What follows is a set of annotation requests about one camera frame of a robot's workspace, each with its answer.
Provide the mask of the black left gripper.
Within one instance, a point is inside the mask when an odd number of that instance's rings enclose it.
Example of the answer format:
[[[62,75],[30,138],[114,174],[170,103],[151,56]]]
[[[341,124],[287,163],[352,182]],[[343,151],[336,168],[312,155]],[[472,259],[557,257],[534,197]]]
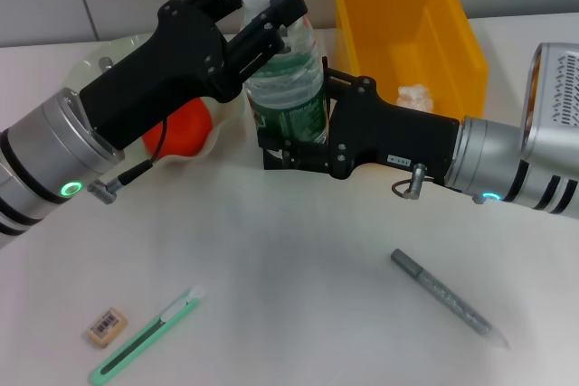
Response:
[[[241,8],[242,0],[162,5],[148,40],[81,90],[90,126],[123,149],[192,99],[235,99],[242,84],[284,48],[279,29],[308,12],[304,0],[270,0],[227,43],[216,24]]]

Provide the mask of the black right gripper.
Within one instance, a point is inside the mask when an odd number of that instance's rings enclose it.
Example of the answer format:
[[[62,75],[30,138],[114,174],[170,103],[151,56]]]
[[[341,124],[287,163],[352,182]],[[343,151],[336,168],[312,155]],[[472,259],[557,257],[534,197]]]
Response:
[[[447,174],[460,121],[402,108],[381,99],[376,83],[324,68],[326,101],[335,101],[328,146],[257,135],[265,170],[299,170],[344,180],[360,165],[379,164],[410,172],[416,164],[442,181]]]

